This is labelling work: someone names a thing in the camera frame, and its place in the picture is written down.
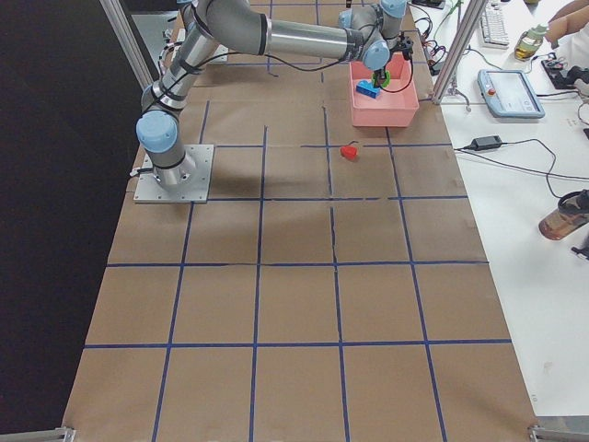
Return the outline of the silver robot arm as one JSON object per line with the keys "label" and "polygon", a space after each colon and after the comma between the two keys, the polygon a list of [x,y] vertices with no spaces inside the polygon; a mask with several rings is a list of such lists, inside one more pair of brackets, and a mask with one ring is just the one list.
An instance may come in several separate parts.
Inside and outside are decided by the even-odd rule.
{"label": "silver robot arm", "polygon": [[207,193],[211,166],[197,157],[206,148],[181,142],[179,116],[197,75],[219,46],[270,58],[284,52],[327,58],[330,64],[359,61],[384,80],[392,54],[408,46],[401,31],[405,11],[403,1],[347,6],[337,27],[326,27],[271,19],[247,1],[182,2],[185,40],[168,70],[142,95],[136,134],[151,168],[136,170],[138,186],[151,186],[169,200],[185,200],[186,191]]}

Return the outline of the person hand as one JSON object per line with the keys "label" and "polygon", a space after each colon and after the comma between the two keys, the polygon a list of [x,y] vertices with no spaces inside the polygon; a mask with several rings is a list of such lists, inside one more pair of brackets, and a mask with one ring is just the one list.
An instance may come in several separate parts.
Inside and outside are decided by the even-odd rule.
{"label": "person hand", "polygon": [[576,13],[553,17],[545,38],[549,43],[556,44],[558,39],[577,32],[583,26],[584,19],[578,18]]}

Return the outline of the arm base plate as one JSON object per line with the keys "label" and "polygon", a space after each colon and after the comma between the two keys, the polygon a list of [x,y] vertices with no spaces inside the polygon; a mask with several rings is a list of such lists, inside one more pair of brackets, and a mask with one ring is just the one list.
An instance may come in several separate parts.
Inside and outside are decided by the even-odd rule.
{"label": "arm base plate", "polygon": [[133,200],[138,204],[206,204],[214,145],[184,145],[185,157],[173,169],[156,168],[145,154]]}

